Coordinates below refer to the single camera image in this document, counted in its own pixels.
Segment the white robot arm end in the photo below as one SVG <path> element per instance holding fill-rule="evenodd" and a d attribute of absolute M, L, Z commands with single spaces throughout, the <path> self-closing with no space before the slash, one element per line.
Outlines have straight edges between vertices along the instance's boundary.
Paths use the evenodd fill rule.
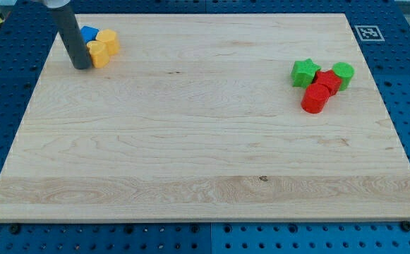
<path fill-rule="evenodd" d="M 71 0 L 32 0 L 45 5 L 47 8 L 61 8 L 69 4 Z M 0 0 L 0 6 L 14 6 L 17 0 Z"/>

